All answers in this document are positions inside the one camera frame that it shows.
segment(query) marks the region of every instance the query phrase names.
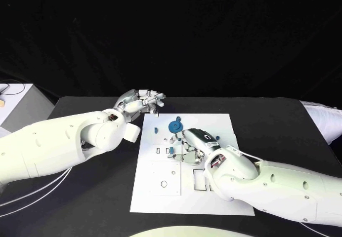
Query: white fabric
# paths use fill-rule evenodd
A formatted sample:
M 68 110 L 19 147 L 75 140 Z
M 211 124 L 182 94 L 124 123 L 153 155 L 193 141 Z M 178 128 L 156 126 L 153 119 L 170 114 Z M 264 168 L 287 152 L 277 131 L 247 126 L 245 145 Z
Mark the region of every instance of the white fabric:
M 326 105 L 302 101 L 328 144 L 342 135 L 342 111 Z

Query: white cable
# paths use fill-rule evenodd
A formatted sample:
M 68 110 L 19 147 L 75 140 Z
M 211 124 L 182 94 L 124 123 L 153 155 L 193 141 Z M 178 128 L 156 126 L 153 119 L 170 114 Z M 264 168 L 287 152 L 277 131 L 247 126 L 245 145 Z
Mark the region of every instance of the white cable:
M 307 225 L 305 225 L 302 222 L 300 222 L 300 224 L 307 228 L 307 229 L 310 229 L 313 232 L 316 232 L 317 234 L 320 234 L 322 236 L 325 236 L 325 237 L 329 237 L 329 236 L 326 236 L 323 233 L 320 233 L 320 232 L 317 232 L 316 230 L 313 230 Z
M 12 201 L 9 201 L 9 202 L 0 204 L 0 206 L 4 206 L 4 205 L 7 205 L 7 204 L 13 203 L 14 201 L 17 201 L 17 200 L 26 198 L 27 196 L 30 196 L 32 194 L 35 194 L 35 193 L 38 193 L 40 190 L 43 190 L 52 183 L 55 183 L 55 181 L 58 181 L 58 179 L 61 179 L 61 177 L 65 175 L 65 173 L 68 172 L 68 170 L 69 170 L 69 169 L 66 169 L 65 172 L 64 172 L 64 174 L 62 174 L 48 185 L 45 185 L 39 190 L 33 191 L 32 193 L 29 193 L 27 195 L 19 197 L 17 199 L 14 199 L 14 200 L 12 200 Z
M 72 167 L 66 170 L 68 172 L 66 172 L 66 175 L 64 176 L 61 182 L 56 184 L 56 186 L 52 188 L 52 190 L 51 190 L 39 199 L 36 199 L 29 205 L 26 205 L 26 206 L 22 207 L 20 209 L 14 210 L 13 212 L 10 212 L 10 213 L 1 215 L 0 217 L 3 217 L 3 216 L 6 216 L 6 215 L 9 215 L 9 214 L 12 214 L 12 213 L 14 213 L 14 212 L 17 212 L 17 211 L 20 211 L 22 209 L 25 209 L 26 207 L 29 207 L 30 205 L 33 205 L 42 198 L 45 198 L 45 197 L 48 196 L 48 194 L 56 189 L 56 187 L 59 186 L 59 184 L 62 183 L 62 181 L 65 180 L 65 178 L 66 178 L 66 176 L 68 176 L 68 174 L 69 174 L 71 169 L 72 169 Z
M 242 152 L 238 148 L 235 148 L 234 146 L 231 146 L 231 145 L 228 145 L 228 147 L 232 147 L 241 154 L 244 154 L 245 156 L 248 156 L 248 157 L 253 157 L 254 159 L 257 159 L 257 160 L 260 160 L 260 161 L 263 161 L 263 159 L 261 158 L 258 158 L 258 157 L 255 157 L 255 156 L 253 156 L 253 155 L 250 155 L 250 154 L 247 154 L 245 152 Z

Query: white board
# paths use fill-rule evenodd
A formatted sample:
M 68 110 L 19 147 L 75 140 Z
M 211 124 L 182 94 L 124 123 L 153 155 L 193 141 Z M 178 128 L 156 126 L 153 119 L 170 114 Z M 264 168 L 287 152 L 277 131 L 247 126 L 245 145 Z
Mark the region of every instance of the white board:
M 169 123 L 176 116 L 183 130 L 202 129 L 221 137 L 222 147 L 229 144 L 238 148 L 228 114 L 160 114 L 159 118 L 146 114 L 130 212 L 253 216 L 251 205 L 240 200 L 224 201 L 212 191 L 208 180 L 201 177 L 203 162 L 192 166 L 167 159 L 170 146 L 175 153 L 182 153 L 180 142 L 169 144 L 173 136 Z

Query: black curtain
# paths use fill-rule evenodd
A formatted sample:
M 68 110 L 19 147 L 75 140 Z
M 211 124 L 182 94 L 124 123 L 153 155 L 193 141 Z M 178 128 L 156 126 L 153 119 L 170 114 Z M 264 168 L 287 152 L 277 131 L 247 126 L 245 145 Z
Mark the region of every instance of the black curtain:
M 0 76 L 55 98 L 149 88 L 341 106 L 341 9 L 315 0 L 6 0 Z

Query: robotic hand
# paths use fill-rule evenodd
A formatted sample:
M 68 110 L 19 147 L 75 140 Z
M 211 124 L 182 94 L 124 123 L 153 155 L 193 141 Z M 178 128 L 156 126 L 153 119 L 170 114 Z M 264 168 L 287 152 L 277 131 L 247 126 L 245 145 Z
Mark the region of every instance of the robotic hand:
M 342 179 L 294 165 L 255 163 L 232 146 L 221 148 L 199 129 L 179 132 L 188 154 L 169 155 L 191 165 L 205 162 L 203 175 L 218 196 L 247 202 L 260 211 L 289 220 L 342 227 Z
M 9 182 L 49 175 L 115 149 L 123 138 L 136 142 L 130 124 L 141 112 L 154 113 L 165 94 L 130 90 L 114 108 L 38 122 L 0 138 L 0 188 Z

